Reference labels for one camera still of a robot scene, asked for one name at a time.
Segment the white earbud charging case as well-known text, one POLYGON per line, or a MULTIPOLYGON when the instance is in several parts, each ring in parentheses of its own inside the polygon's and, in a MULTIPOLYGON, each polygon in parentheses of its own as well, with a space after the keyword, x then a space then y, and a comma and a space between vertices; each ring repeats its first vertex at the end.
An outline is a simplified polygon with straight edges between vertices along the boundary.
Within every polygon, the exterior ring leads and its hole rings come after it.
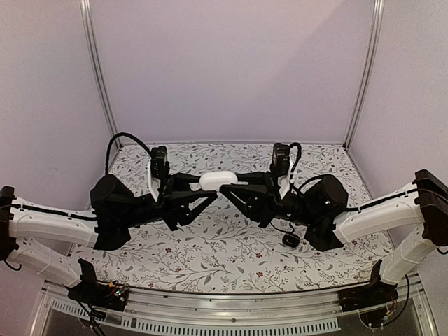
POLYGON ((199 178, 199 186, 205 191, 219 191, 221 186, 237 182, 237 175, 231 171, 207 172, 199 178))

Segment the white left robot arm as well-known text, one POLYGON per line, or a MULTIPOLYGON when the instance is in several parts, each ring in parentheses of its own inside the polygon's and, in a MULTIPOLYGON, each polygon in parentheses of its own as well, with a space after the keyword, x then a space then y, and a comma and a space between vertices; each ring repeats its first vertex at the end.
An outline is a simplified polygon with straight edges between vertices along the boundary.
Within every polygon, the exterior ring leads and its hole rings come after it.
POLYGON ((100 178, 90 191, 91 209, 74 211, 28 202, 11 186, 1 188, 1 259, 28 267, 66 288, 75 288, 90 304, 104 298, 95 269, 36 242, 55 239, 97 251, 115 251, 130 239, 130 229, 163 221, 171 230, 188 225, 218 196, 215 190, 193 190, 199 177, 175 174, 156 181, 158 191, 136 196, 116 176, 100 178))

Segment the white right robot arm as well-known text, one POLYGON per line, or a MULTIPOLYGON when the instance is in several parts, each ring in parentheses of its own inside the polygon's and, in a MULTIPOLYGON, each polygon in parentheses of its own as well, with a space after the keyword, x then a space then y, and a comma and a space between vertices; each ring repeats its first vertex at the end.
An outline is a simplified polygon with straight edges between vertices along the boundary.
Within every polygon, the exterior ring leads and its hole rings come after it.
POLYGON ((332 174, 314 176, 307 183, 309 188, 282 188, 269 173, 243 174, 219 191, 262 228, 275 218, 306 226, 305 240, 320 252, 415 225, 414 233, 377 264, 374 280, 362 290, 367 305, 377 305, 389 294, 389 286, 447 245, 447 185, 426 169, 402 188, 358 206, 348 205, 348 192, 332 174))

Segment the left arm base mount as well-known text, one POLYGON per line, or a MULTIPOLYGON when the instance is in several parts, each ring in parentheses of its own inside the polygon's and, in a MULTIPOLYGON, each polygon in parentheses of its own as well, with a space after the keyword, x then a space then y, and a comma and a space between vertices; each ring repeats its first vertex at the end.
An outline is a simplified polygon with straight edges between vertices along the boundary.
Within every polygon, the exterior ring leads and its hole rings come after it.
POLYGON ((101 307, 123 312, 127 305, 130 287, 118 281, 99 283, 94 266, 78 259, 80 265, 80 283, 73 288, 67 288, 68 298, 93 307, 101 307))

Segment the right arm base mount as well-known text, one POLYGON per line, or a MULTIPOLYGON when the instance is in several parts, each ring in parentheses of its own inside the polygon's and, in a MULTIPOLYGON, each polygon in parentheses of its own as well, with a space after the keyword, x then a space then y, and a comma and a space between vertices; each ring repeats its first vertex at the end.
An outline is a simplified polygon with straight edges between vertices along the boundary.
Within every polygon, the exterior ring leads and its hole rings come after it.
POLYGON ((369 328, 381 328, 387 324, 392 314, 386 303, 394 303, 398 299, 397 284, 388 284, 382 280, 380 269, 382 260, 377 261, 370 275, 369 283, 339 290, 338 300, 343 312, 352 312, 381 305, 380 309, 360 314, 361 322, 369 328))

